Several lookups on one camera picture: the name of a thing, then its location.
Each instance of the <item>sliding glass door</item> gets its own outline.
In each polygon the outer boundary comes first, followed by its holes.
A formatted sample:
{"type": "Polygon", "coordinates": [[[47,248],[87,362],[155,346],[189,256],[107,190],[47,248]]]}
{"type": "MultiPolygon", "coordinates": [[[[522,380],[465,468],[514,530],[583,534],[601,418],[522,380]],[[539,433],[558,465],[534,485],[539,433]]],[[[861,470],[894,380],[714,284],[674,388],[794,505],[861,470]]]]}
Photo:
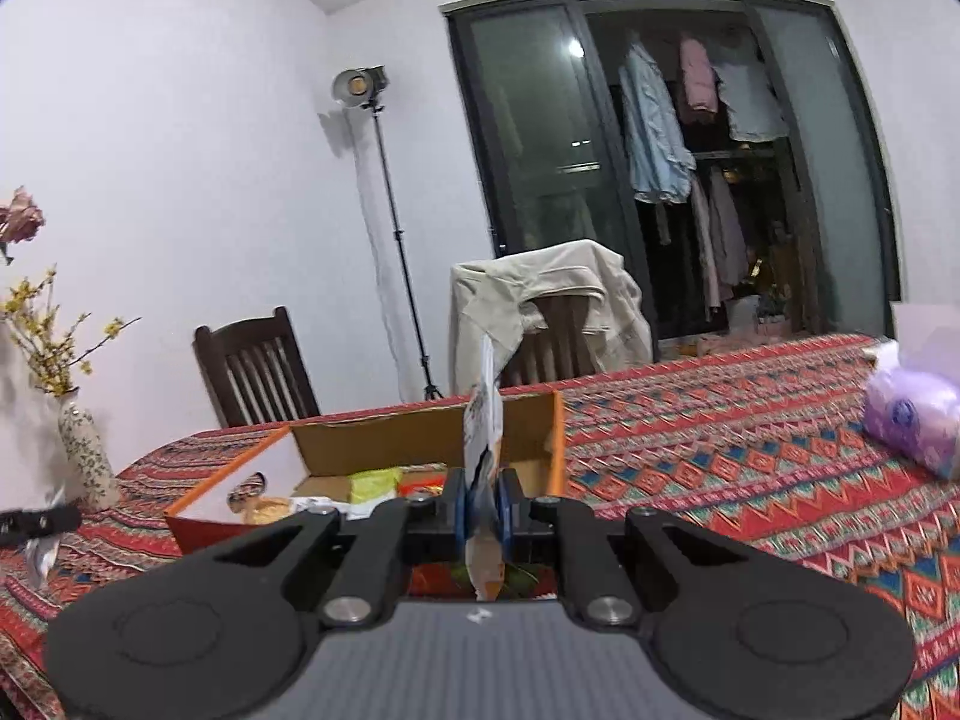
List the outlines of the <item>sliding glass door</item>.
{"type": "Polygon", "coordinates": [[[800,186],[815,205],[826,328],[882,335],[899,297],[892,212],[863,100],[829,12],[753,1],[774,84],[799,139],[800,186]]]}
{"type": "Polygon", "coordinates": [[[600,242],[623,255],[656,327],[640,221],[579,2],[484,7],[455,14],[453,26],[500,253],[600,242]]]}

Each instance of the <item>chair backrest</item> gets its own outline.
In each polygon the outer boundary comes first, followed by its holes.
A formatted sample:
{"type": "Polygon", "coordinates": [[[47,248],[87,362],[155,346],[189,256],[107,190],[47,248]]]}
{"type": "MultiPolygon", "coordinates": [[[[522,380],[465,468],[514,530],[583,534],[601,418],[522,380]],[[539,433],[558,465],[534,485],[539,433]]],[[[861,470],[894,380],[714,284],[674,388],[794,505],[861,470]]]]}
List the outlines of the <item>chair backrest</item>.
{"type": "Polygon", "coordinates": [[[220,418],[229,427],[318,416],[286,308],[194,333],[194,350],[220,418]]]}
{"type": "Polygon", "coordinates": [[[549,295],[531,302],[544,316],[546,330],[523,335],[503,368],[500,385],[542,384],[596,373],[584,341],[589,298],[549,295]]]}

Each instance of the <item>floral vase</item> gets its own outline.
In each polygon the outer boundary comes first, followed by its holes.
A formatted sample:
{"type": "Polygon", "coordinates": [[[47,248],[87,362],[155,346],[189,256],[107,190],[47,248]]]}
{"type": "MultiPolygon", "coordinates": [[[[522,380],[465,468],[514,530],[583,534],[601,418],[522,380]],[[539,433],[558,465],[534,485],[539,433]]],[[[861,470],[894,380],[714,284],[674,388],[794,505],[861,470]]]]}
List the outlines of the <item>floral vase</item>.
{"type": "Polygon", "coordinates": [[[99,512],[117,504],[120,487],[104,452],[93,416],[77,402],[79,394],[80,388],[75,388],[56,399],[59,402],[56,426],[64,441],[71,470],[83,484],[83,504],[99,512]]]}

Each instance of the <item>tissue pack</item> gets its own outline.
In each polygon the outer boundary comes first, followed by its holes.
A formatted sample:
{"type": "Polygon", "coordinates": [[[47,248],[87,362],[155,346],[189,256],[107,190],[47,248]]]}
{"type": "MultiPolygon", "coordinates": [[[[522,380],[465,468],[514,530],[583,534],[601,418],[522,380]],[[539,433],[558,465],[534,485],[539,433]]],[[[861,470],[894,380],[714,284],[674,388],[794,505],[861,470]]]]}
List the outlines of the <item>tissue pack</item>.
{"type": "Polygon", "coordinates": [[[960,386],[923,370],[877,370],[867,381],[864,430],[944,479],[960,478],[960,386]]]}

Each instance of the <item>tablecloth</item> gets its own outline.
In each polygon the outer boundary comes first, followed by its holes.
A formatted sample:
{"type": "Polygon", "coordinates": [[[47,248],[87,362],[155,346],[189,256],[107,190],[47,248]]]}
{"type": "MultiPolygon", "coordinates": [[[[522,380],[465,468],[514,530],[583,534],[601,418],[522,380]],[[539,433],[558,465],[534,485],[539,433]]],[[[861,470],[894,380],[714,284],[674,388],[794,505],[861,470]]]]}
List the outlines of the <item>tablecloth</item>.
{"type": "MultiPolygon", "coordinates": [[[[565,396],[568,494],[604,517],[670,509],[880,595],[918,643],[896,717],[956,718],[960,487],[862,435],[865,343],[810,338],[554,385],[565,396]]],[[[61,717],[41,655],[56,612],[174,560],[163,509],[270,429],[189,437],[125,470],[125,502],[64,538],[46,589],[27,586],[18,556],[0,559],[0,686],[26,720],[61,717]]]]}

